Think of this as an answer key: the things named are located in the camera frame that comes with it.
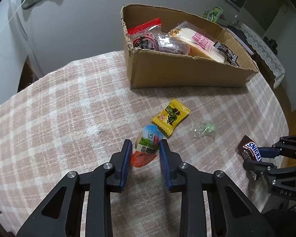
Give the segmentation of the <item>Snickers bar English label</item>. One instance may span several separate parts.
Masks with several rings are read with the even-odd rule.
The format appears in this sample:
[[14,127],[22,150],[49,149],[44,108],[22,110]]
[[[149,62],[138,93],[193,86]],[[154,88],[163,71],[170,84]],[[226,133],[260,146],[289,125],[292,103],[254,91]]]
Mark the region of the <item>Snickers bar English label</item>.
[[262,157],[256,143],[247,135],[244,135],[237,148],[244,161],[262,161]]

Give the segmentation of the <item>black white patterned candy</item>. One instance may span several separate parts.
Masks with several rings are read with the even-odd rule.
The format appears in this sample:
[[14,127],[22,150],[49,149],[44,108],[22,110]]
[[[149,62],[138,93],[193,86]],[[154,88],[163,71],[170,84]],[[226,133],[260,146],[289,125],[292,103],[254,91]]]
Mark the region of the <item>black white patterned candy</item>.
[[214,44],[214,47],[218,49],[218,51],[224,55],[226,58],[226,61],[233,65],[233,66],[239,66],[237,63],[238,55],[234,54],[227,46],[220,42],[216,42]]

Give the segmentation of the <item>blue green jelly cup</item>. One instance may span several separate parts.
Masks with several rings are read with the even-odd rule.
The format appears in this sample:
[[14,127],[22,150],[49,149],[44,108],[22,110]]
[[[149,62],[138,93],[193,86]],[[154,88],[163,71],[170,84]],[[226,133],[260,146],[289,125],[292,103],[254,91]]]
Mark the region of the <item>blue green jelly cup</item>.
[[164,138],[163,134],[155,125],[147,125],[137,137],[135,152],[131,155],[131,165],[133,167],[143,167],[156,158],[159,150],[160,141]]

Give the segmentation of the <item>yellow candy packet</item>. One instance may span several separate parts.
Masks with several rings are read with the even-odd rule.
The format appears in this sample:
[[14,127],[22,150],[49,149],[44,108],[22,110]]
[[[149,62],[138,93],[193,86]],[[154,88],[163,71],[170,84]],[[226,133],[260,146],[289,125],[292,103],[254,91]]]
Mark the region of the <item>yellow candy packet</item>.
[[152,122],[161,128],[167,136],[171,136],[176,126],[185,119],[190,112],[191,110],[183,103],[173,99],[162,112],[152,119]]

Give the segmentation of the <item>bread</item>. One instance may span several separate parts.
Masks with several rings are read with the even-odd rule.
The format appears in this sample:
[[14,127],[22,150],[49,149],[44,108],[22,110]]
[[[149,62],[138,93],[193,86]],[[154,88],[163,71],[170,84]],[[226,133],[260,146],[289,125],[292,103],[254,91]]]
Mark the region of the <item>bread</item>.
[[195,25],[184,21],[168,32],[170,38],[184,42],[190,47],[189,55],[225,63],[226,56],[214,45],[215,39]]

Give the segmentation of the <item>clear wrapped green candy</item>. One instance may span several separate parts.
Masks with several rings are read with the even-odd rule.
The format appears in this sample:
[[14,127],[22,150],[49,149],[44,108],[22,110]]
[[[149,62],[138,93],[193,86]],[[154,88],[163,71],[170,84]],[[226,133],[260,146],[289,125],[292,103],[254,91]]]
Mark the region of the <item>clear wrapped green candy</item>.
[[193,134],[195,138],[202,138],[202,137],[214,138],[216,134],[215,124],[211,121],[198,123],[194,126]]

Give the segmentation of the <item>white lace cloth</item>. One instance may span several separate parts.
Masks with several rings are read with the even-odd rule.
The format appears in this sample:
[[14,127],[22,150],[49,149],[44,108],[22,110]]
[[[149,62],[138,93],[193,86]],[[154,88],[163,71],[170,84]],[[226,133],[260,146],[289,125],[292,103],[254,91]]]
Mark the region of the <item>white lace cloth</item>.
[[259,36],[254,30],[247,26],[242,21],[236,19],[234,26],[236,29],[242,31],[246,37],[249,45],[257,52],[261,59],[266,63],[268,68],[275,76],[273,87],[276,89],[285,77],[285,69],[280,63],[277,55],[271,50],[271,48],[264,42],[261,36]]

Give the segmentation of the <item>pink plaid tablecloth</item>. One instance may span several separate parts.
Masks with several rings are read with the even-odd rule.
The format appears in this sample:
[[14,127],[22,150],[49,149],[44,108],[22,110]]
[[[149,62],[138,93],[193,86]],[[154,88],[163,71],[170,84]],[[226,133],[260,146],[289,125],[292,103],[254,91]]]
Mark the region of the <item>pink plaid tablecloth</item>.
[[[131,89],[118,51],[71,62],[0,106],[0,209],[10,230],[19,230],[67,172],[107,162],[173,99],[191,112],[168,139],[170,149],[202,171],[225,171],[262,209],[266,183],[246,175],[237,146],[244,135],[270,146],[289,133],[264,77],[243,88]],[[195,138],[194,126],[205,121],[215,124],[215,137]]]

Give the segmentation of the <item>green tissue box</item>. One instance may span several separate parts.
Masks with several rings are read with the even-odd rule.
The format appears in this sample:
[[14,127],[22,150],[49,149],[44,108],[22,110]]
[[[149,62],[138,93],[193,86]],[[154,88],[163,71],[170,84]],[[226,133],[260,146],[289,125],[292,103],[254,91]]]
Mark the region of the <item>green tissue box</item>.
[[213,7],[204,12],[203,18],[211,22],[217,22],[217,20],[223,15],[223,9],[220,7]]

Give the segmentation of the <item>open cardboard box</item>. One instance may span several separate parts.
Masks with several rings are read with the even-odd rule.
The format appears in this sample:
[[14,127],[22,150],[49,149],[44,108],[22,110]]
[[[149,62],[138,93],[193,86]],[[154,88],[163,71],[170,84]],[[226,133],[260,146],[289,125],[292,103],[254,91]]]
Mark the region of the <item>open cardboard box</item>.
[[216,23],[180,10],[149,5],[129,4],[121,10],[124,31],[155,18],[160,18],[162,29],[165,31],[184,20],[195,24],[239,55],[239,65],[232,66],[201,57],[136,49],[133,48],[130,39],[125,37],[124,57],[131,88],[242,87],[259,72],[257,65],[241,44]]

